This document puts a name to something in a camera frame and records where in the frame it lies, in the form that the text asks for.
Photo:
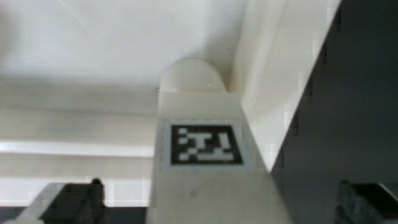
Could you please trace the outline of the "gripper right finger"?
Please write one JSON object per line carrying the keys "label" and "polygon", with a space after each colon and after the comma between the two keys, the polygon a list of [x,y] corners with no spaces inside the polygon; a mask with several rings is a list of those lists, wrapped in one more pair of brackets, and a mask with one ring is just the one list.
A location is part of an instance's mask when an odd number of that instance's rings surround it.
{"label": "gripper right finger", "polygon": [[333,224],[398,224],[398,183],[339,183]]}

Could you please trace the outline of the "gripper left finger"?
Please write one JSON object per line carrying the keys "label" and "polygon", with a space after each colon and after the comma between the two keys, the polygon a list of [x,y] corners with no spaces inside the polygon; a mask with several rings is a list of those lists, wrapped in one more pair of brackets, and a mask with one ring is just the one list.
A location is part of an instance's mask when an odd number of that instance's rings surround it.
{"label": "gripper left finger", "polygon": [[106,224],[100,180],[51,183],[15,218],[15,224]]}

